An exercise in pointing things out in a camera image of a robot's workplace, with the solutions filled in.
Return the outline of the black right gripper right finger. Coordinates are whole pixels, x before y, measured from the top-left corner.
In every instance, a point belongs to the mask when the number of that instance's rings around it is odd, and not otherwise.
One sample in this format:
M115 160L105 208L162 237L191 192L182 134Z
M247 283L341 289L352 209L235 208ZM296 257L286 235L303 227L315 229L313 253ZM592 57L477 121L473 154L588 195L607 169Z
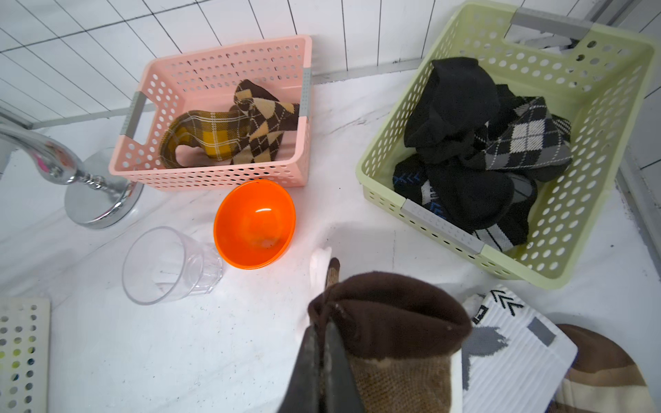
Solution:
M332 321L325 327L324 343L324 402L326 412L363 412L344 342Z

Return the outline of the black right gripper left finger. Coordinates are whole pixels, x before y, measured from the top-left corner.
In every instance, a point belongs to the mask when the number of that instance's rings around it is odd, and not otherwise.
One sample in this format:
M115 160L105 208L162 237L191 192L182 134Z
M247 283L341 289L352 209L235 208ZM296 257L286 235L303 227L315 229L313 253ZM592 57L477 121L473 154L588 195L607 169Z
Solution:
M320 344L313 325L306 328L279 413L320 412Z

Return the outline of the brown tan knit sock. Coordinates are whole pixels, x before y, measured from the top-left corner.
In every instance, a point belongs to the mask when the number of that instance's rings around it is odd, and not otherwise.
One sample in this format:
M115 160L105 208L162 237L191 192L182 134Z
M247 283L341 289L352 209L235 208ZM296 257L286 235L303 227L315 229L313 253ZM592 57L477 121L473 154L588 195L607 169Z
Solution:
M324 402L325 327L341 334L363 412L459 412L461 345L472 332L462 305L438 287L375 271L339 278L337 258L310 263L307 313L320 344Z

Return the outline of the white sock with black leaves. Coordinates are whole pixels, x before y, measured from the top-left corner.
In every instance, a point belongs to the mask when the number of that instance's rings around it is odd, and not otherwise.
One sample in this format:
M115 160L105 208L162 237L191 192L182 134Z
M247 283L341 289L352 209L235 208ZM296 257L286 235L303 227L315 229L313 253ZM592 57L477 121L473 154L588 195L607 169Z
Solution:
M461 348L463 411L546 411L577 345L502 285L463 307L473 325Z

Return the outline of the brown yellow plaid sock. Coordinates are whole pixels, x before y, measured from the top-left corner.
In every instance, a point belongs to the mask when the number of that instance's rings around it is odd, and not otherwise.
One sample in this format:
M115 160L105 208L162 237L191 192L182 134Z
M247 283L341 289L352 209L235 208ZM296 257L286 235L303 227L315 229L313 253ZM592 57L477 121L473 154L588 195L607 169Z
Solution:
M173 120L161 139L158 153L166 168L182 168L179 146L200 148L212 161L227 161L241 151L250 130L249 116L240 110L207 112L191 110Z

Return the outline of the brown argyle sock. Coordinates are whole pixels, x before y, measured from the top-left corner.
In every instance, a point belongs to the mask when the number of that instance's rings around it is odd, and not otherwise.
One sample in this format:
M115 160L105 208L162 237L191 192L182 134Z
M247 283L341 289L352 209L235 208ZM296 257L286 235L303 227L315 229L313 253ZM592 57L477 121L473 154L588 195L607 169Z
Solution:
M284 133L297 130L300 107L299 103L281 102L265 88L243 80L235 91L232 107L240 117L238 149L231 164L274 161Z

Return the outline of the black grey argyle sock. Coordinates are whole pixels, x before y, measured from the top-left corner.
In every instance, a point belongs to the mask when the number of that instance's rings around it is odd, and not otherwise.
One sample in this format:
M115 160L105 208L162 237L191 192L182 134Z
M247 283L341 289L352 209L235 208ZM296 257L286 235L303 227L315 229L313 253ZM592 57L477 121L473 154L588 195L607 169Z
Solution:
M499 102L499 112L476 130L473 151L462 163L539 182L563 174L573 161L571 122L552 114L542 96L501 96Z

